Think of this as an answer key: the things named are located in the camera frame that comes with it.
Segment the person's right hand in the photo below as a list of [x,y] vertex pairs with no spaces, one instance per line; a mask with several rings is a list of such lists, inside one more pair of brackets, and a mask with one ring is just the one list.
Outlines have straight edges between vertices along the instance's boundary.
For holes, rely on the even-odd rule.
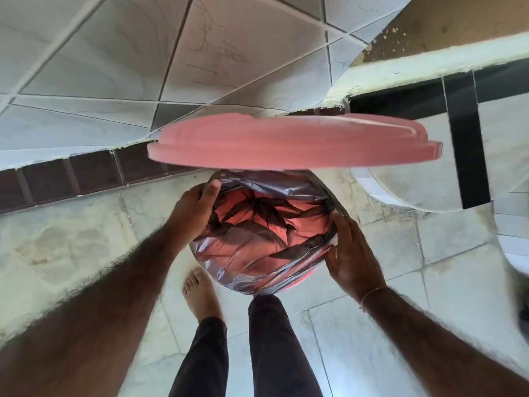
[[325,256],[329,274],[359,305],[365,298],[387,287],[380,264],[361,228],[351,219],[352,241],[330,248]]

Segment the person's left hand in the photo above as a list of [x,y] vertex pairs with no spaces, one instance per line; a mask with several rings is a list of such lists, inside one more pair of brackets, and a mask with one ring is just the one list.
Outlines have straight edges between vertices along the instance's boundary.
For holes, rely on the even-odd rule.
[[211,212],[201,209],[199,199],[204,186],[198,184],[184,192],[163,226],[166,245],[173,257],[195,240],[206,228]]

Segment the person's right forearm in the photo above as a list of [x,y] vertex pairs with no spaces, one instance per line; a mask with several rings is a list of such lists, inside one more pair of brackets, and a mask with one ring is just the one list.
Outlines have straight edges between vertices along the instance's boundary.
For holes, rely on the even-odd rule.
[[430,397],[529,397],[529,380],[460,339],[386,287],[361,305]]

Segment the person's left forearm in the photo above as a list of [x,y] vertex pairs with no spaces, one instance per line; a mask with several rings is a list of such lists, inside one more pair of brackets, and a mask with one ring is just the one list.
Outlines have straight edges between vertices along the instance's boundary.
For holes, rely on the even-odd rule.
[[162,226],[0,349],[0,397],[117,397],[189,239]]

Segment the pink plastic bin lid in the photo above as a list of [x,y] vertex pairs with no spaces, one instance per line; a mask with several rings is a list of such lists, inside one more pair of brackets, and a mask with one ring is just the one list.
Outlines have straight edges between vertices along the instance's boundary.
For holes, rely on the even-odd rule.
[[433,161],[442,142],[415,120],[389,116],[226,113],[169,124],[147,150],[151,160],[177,166],[311,170]]

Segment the person's left foot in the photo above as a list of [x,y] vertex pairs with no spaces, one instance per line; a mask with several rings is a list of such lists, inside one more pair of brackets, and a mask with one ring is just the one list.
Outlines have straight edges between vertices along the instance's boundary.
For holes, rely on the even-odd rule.
[[201,267],[195,267],[187,274],[182,285],[182,295],[198,323],[208,318],[224,321],[213,283]]

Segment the person's black trousers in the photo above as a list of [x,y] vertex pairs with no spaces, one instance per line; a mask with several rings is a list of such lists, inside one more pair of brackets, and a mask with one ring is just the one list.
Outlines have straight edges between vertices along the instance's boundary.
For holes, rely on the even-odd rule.
[[[280,299],[257,296],[248,318],[254,397],[323,397]],[[227,326],[207,314],[198,321],[168,397],[226,397],[228,371]]]

